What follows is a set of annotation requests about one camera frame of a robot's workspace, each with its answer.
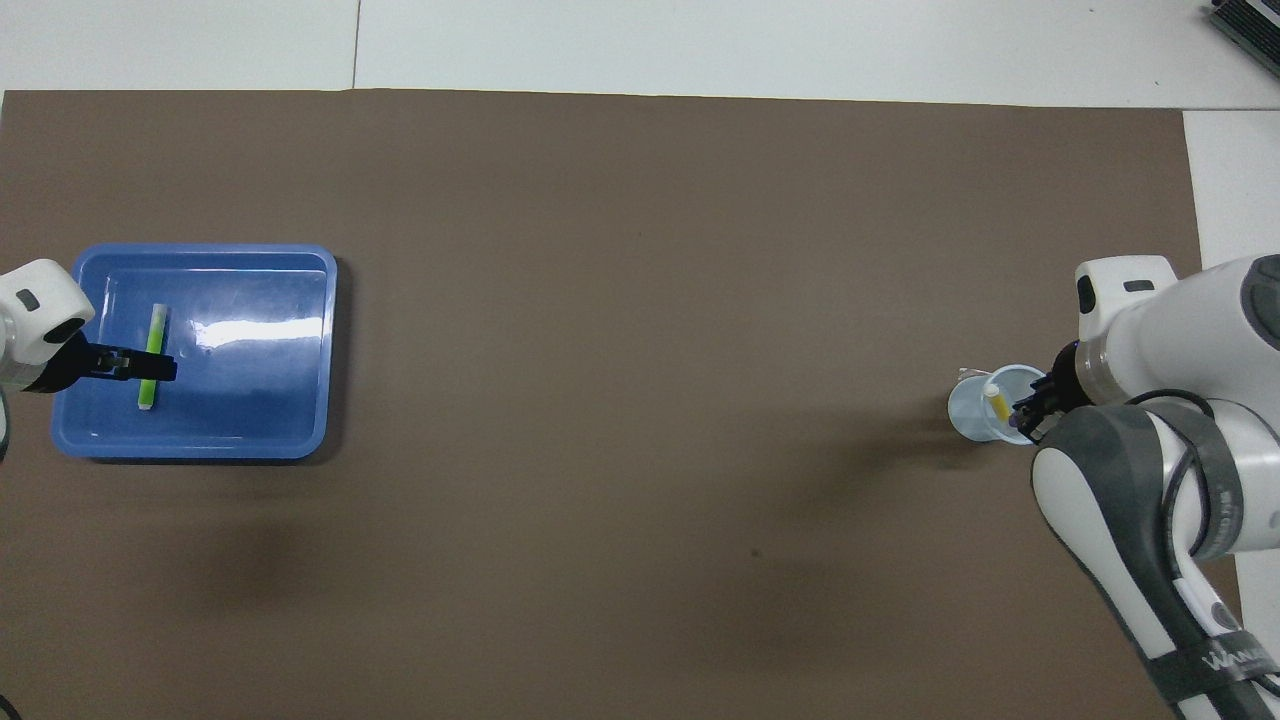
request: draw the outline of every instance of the black cable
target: black cable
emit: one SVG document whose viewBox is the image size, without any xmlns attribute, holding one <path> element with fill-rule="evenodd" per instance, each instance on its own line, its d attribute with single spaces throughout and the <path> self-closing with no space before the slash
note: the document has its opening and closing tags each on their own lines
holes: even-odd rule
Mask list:
<svg viewBox="0 0 1280 720">
<path fill-rule="evenodd" d="M 1261 675 L 1258 678 L 1253 678 L 1253 682 L 1261 685 L 1262 689 L 1267 691 L 1268 693 L 1280 697 L 1280 684 L 1276 684 L 1276 682 L 1272 680 L 1271 678 Z"/>
<path fill-rule="evenodd" d="M 1213 416 L 1213 409 L 1210 407 L 1208 401 L 1196 395 L 1194 392 L 1187 389 L 1174 389 L 1174 388 L 1153 389 L 1151 392 L 1144 392 L 1142 395 L 1135 395 L 1130 397 L 1129 400 L 1125 401 L 1125 405 L 1138 405 L 1140 402 L 1155 400 L 1157 397 L 1178 397 L 1185 400 L 1187 402 L 1190 402 L 1192 405 L 1198 407 L 1201 413 L 1208 415 L 1210 418 Z"/>
<path fill-rule="evenodd" d="M 9 702 L 9 698 L 0 694 L 0 710 L 9 716 L 9 720 L 22 720 L 22 715 L 18 715 L 18 710 Z"/>
<path fill-rule="evenodd" d="M 1199 459 L 1192 446 L 1187 446 L 1183 451 L 1183 456 L 1178 459 L 1178 464 L 1174 465 L 1172 474 L 1169 478 L 1169 489 L 1165 491 L 1165 500 L 1161 503 L 1161 516 L 1165 524 L 1165 559 L 1169 562 L 1169 571 L 1172 574 L 1174 579 L 1180 579 L 1183 571 L 1178 569 L 1178 553 L 1174 550 L 1174 507 L 1178 505 L 1178 491 L 1183 487 L 1183 479 L 1187 477 L 1187 470 L 1192 468 L 1193 464 L 1199 464 Z"/>
</svg>

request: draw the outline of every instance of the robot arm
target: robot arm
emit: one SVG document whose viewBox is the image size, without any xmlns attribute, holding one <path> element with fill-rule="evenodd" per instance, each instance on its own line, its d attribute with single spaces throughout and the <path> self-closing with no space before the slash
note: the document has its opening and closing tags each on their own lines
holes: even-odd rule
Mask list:
<svg viewBox="0 0 1280 720">
<path fill-rule="evenodd" d="M 58 392 L 79 378 L 172 380 L 173 357 L 88 342 L 93 306 L 58 263 L 0 275 L 0 460 L 9 439 L 4 389 Z"/>
<path fill-rule="evenodd" d="M 1280 666 L 1196 561 L 1280 546 L 1280 256 L 1085 263 L 1080 341 L 1016 404 L 1046 521 L 1180 717 L 1280 717 Z"/>
</svg>

